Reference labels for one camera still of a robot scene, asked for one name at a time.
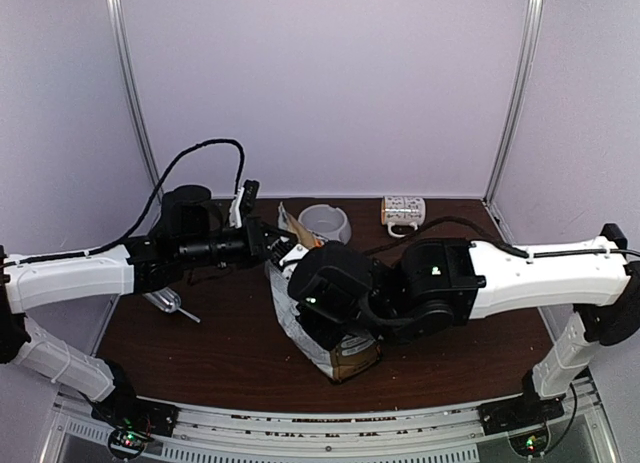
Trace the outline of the metal scoop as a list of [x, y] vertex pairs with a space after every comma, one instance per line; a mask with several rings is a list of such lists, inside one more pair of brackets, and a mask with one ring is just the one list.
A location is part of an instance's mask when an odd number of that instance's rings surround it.
[[170, 288], [145, 293], [144, 298], [164, 313], [180, 313], [190, 320], [194, 321], [195, 323], [201, 322], [201, 319], [199, 317], [197, 317], [193, 313], [190, 313], [182, 307], [180, 296]]

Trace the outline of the dog food bag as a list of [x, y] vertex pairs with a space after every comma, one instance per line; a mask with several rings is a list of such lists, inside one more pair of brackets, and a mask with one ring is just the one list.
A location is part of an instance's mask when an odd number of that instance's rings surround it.
[[[283, 203], [278, 204], [277, 227], [295, 233], [298, 244], [311, 250], [333, 241], [305, 228], [298, 217]], [[278, 324], [324, 376], [334, 383], [342, 383], [379, 362], [381, 350], [374, 337], [348, 333], [292, 299], [287, 293], [290, 278], [283, 277], [277, 263], [267, 262], [264, 272]]]

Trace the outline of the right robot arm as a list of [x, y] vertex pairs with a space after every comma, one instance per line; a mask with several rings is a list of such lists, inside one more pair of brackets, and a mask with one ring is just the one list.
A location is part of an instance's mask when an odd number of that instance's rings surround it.
[[561, 337], [513, 402], [526, 425], [567, 393], [600, 348], [639, 328], [639, 254], [613, 224], [569, 244], [422, 239], [392, 265], [338, 241], [312, 249], [282, 241], [272, 261], [305, 327], [324, 340], [410, 342], [496, 314], [572, 305]]

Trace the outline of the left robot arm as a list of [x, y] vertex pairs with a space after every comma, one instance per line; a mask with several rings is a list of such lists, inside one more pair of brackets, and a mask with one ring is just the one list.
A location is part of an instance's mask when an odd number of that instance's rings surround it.
[[112, 248], [53, 255], [1, 256], [1, 361], [31, 368], [78, 391], [115, 428], [147, 423], [151, 411], [122, 367], [91, 357], [52, 336], [27, 311], [94, 296], [141, 295], [161, 311], [181, 311], [171, 289], [201, 267], [251, 268], [272, 259], [297, 236], [253, 215], [259, 184], [248, 180], [222, 216], [209, 189], [180, 186], [163, 195], [155, 225], [145, 236]]

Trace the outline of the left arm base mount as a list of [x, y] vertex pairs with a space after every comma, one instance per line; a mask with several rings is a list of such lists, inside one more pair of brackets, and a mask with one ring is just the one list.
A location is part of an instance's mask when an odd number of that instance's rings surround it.
[[145, 453], [161, 450], [161, 438], [171, 437], [179, 409], [175, 405], [136, 400], [132, 409], [118, 416], [105, 404], [89, 402], [91, 417], [111, 427], [106, 447], [119, 461], [130, 461]]

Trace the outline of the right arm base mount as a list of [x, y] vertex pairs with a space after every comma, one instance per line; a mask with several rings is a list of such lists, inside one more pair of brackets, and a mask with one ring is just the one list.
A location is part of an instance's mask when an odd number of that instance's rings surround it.
[[477, 410], [485, 436], [507, 436], [511, 449], [530, 459], [551, 449], [549, 423], [564, 416], [562, 399], [528, 400], [523, 395], [484, 403]]

